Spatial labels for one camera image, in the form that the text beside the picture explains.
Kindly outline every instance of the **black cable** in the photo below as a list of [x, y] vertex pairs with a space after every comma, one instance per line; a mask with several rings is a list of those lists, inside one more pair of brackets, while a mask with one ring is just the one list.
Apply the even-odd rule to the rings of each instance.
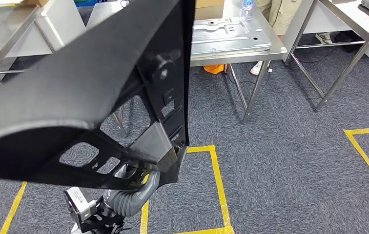
[[320, 58], [320, 59], [318, 59], [318, 60], [316, 60], [316, 61], [303, 61], [303, 60], [300, 60], [300, 59], [299, 59], [299, 61], [300, 61], [300, 62], [303, 62], [303, 63], [315, 63], [315, 62], [320, 62], [320, 61], [322, 61], [323, 59], [325, 59], [326, 57], [328, 57], [330, 54], [332, 54], [332, 52], [334, 52], [334, 50], [335, 50], [335, 48], [334, 48], [334, 49], [332, 49], [330, 52], [328, 52], [326, 55], [324, 55], [322, 58]]

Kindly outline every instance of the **steel table frame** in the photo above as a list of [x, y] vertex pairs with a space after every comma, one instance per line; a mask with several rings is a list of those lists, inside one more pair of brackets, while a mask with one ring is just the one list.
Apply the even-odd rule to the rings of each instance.
[[[343, 0], [341, 2], [336, 3], [336, 0], [312, 0], [311, 7], [305, 17], [303, 24], [299, 30], [299, 33], [294, 41], [294, 44], [288, 54], [288, 57], [285, 61], [285, 64], [289, 64], [291, 58], [298, 65], [300, 70], [307, 77], [312, 87], [317, 91], [322, 100], [319, 104], [314, 108], [314, 111], [320, 111], [328, 102], [328, 99], [334, 94], [334, 92], [338, 89], [338, 87], [343, 83], [344, 79], [350, 73], [350, 71], [354, 68], [360, 58], [364, 55], [366, 49], [369, 47], [369, 10], [365, 7], [361, 6], [361, 0]], [[328, 45], [306, 45], [306, 46], [298, 46], [299, 40], [301, 39], [304, 30], [311, 18], [311, 15], [317, 5], [317, 1], [321, 2], [327, 9], [329, 9], [333, 14], [335, 14], [338, 18], [340, 18], [345, 24], [347, 24], [354, 32], [356, 32], [364, 41], [357, 42], [344, 42], [344, 43], [333, 43]], [[351, 62], [348, 66], [342, 71], [340, 76], [334, 82], [334, 84], [330, 87], [327, 93], [324, 93], [323, 90], [318, 86], [312, 76], [308, 73], [308, 71], [303, 67], [300, 61], [294, 54], [295, 49], [306, 49], [306, 48], [316, 48], [316, 47], [326, 47], [326, 46], [340, 46], [340, 45], [352, 45], [352, 44], [362, 44], [358, 52], [354, 55]]]
[[[0, 64], [32, 23], [35, 23], [39, 28], [36, 18], [41, 13], [41, 8], [37, 5], [17, 6], [10, 13], [8, 12], [9, 9], [9, 7], [0, 9]], [[2, 19], [3, 14], [8, 14], [7, 18]], [[24, 70], [0, 71], [0, 74], [22, 71]]]
[[[240, 2], [235, 0], [225, 0], [224, 6], [224, 18], [227, 17], [238, 17], [242, 16], [244, 12], [240, 9]], [[245, 112], [244, 117], [242, 119], [242, 123], [247, 123], [248, 116], [252, 112], [255, 99], [259, 93], [259, 89], [263, 82], [265, 73], [267, 72], [267, 68], [269, 63], [272, 60], [280, 60], [282, 59], [283, 55], [287, 52], [287, 49], [284, 47], [282, 42], [279, 40], [278, 36], [276, 36], [275, 32], [269, 25], [268, 21], [262, 15], [261, 11], [256, 7], [253, 6], [251, 10], [251, 14], [255, 16], [255, 19], [260, 23], [262, 26], [262, 30], [266, 32], [269, 39], [271, 40], [271, 48], [266, 51], [255, 52], [252, 51], [250, 53], [236, 53], [236, 54], [226, 54], [226, 55], [219, 55], [219, 56], [212, 56], [212, 57], [203, 57], [197, 55], [191, 55], [190, 57], [190, 66], [204, 66], [204, 65], [212, 65], [212, 64], [225, 64], [232, 73], [232, 77], [235, 81], [236, 88], [238, 90], [239, 97], [241, 98], [242, 104], [244, 106]], [[261, 70], [255, 82], [255, 86], [252, 90], [250, 98], [246, 101], [244, 94], [242, 93], [242, 89], [238, 78], [233, 70], [232, 63], [238, 62], [256, 62], [256, 61], [264, 61], [262, 64]]]

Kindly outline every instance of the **gray carpet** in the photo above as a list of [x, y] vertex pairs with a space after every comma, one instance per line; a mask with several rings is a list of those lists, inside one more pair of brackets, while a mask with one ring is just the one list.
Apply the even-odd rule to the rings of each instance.
[[[306, 37], [305, 42], [316, 41]], [[304, 61], [327, 54], [320, 62], [305, 64], [325, 89], [352, 54], [340, 48], [297, 52]], [[20, 58], [14, 67], [28, 67], [37, 59]], [[234, 65], [240, 80], [255, 82], [249, 74], [252, 65]], [[216, 146], [235, 233], [369, 233], [369, 168], [343, 132], [369, 127], [369, 59], [364, 57], [357, 64], [319, 113], [312, 111], [317, 93], [295, 64], [274, 61], [271, 68], [247, 125], [241, 124], [243, 107], [229, 77], [191, 69], [190, 143]], [[245, 96], [252, 87], [243, 83]], [[128, 143], [146, 127], [144, 116], [136, 98], [125, 105], [127, 137], [111, 119], [102, 129]], [[369, 134], [358, 135], [356, 140], [369, 156]], [[74, 148], [65, 160], [77, 162], [90, 151]], [[0, 180], [0, 227], [19, 185]], [[29, 183], [8, 233], [69, 233], [73, 222], [66, 210], [64, 189]], [[95, 197], [100, 194], [91, 192]], [[222, 227], [217, 196], [208, 153], [188, 154], [179, 184], [162, 187], [152, 197], [148, 233]], [[139, 233], [140, 214], [129, 218], [126, 227], [132, 229], [125, 234]]]

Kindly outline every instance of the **person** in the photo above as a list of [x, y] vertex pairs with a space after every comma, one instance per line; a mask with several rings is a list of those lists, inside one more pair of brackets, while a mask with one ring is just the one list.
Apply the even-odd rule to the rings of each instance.
[[331, 32], [316, 33], [315, 37], [321, 42], [321, 44], [332, 44], [330, 35]]
[[[255, 0], [255, 5], [268, 20], [276, 35], [282, 40], [301, 1], [302, 0]], [[261, 66], [262, 61], [253, 66], [250, 73], [257, 76]]]

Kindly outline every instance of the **cardboard box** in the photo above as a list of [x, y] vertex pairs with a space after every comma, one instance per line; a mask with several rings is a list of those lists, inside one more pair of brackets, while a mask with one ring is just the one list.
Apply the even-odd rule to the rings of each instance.
[[44, 7], [48, 0], [24, 0], [21, 4], [25, 5], [38, 5]]
[[220, 19], [225, 0], [196, 0], [195, 20]]

